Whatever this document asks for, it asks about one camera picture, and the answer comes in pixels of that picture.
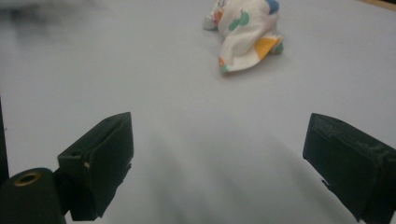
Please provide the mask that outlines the light grey table mat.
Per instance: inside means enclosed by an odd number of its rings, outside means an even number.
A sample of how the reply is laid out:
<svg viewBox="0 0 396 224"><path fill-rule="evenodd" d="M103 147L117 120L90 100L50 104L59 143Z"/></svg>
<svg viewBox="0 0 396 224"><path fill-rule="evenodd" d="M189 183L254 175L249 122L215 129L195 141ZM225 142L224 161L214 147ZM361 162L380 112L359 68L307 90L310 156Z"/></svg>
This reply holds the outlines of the light grey table mat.
<svg viewBox="0 0 396 224"><path fill-rule="evenodd" d="M132 115L134 159L105 214L69 224L360 224L302 156L314 113L396 148L396 11L279 0L284 50L219 70L212 0L62 0L0 12L9 171L55 169Z"/></svg>

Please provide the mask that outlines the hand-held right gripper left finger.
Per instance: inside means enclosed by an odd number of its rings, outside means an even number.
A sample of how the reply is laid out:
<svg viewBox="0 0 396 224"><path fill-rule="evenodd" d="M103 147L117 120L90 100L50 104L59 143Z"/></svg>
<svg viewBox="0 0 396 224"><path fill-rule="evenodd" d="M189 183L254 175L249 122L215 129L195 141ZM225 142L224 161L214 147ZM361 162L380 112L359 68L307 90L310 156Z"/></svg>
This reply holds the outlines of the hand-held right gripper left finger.
<svg viewBox="0 0 396 224"><path fill-rule="evenodd" d="M75 221L102 217L131 169L133 156L131 114L100 121L58 155L55 178L63 211Z"/></svg>

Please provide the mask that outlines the white fruit-print baby pants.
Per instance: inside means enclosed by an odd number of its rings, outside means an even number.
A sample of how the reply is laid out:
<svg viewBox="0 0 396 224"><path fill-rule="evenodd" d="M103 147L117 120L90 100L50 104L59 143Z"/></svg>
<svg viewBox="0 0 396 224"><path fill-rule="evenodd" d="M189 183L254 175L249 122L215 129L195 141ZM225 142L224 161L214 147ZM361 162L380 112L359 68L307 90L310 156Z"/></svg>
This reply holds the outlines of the white fruit-print baby pants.
<svg viewBox="0 0 396 224"><path fill-rule="evenodd" d="M266 55L283 51L283 36L277 31L277 0L214 0L203 27L223 37L219 52L222 73L249 69Z"/></svg>

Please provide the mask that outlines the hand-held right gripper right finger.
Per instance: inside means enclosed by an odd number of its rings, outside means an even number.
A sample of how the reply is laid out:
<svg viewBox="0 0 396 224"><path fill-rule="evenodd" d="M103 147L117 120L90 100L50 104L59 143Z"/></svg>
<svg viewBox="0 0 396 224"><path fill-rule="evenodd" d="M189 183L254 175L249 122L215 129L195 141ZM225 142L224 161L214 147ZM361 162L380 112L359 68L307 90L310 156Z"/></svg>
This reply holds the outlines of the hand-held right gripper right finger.
<svg viewBox="0 0 396 224"><path fill-rule="evenodd" d="M340 119L313 113L303 158L354 218L390 224L396 212L396 149Z"/></svg>

